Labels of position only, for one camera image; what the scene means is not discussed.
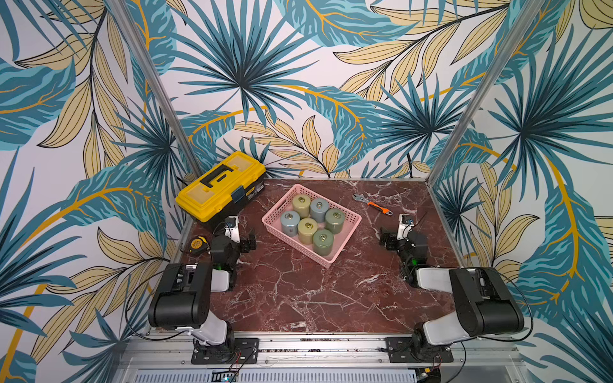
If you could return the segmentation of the pink plastic basket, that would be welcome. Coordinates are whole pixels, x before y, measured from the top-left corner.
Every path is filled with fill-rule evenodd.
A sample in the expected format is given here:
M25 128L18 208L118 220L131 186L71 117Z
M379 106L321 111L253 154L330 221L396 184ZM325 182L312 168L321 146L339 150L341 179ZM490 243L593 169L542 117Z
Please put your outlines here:
M262 218L269 233L330 268L362 217L301 184L296 184Z

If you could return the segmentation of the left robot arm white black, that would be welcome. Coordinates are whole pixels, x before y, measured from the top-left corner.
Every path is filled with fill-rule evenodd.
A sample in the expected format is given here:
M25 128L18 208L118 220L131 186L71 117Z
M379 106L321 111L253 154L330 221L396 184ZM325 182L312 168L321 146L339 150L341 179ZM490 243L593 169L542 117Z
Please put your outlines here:
M229 292L236 285L237 262L242 244L218 235L207 241L196 236L187 253L199 255L197 263L171 263L148 308L154 328L178 330L193 339L193 365L239 365L257 362L258 338L236 338L232 325L211 310L214 293Z

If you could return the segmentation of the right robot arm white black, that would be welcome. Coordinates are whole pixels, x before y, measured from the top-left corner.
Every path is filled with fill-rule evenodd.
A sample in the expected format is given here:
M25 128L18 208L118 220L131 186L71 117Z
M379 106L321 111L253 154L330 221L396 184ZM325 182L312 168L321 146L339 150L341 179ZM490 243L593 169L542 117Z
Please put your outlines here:
M427 238L418 231L397 236L383 228L379 244L397 253L404 282L417 289L449 293L454 304L453 312L416 324L412 335L386 338L390 362L452 362L450 346L454 343L523 330L524 316L496 269L431 266Z

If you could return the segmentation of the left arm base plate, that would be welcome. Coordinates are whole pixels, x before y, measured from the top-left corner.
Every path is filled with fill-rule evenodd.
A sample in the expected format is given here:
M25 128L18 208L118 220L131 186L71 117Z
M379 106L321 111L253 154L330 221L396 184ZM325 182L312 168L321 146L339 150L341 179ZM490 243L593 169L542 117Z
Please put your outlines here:
M260 340L236 338L220 346L205 346L193 341L192 365L254 365L257 363Z

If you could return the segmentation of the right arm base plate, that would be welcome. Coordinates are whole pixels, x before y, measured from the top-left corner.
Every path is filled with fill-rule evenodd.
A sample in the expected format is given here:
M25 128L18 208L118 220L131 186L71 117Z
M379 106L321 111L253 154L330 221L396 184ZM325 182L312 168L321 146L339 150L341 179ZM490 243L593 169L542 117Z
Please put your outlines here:
M385 351L390 363L439 363L453 362L449 346L431 346L414 341L412 337L385 338Z

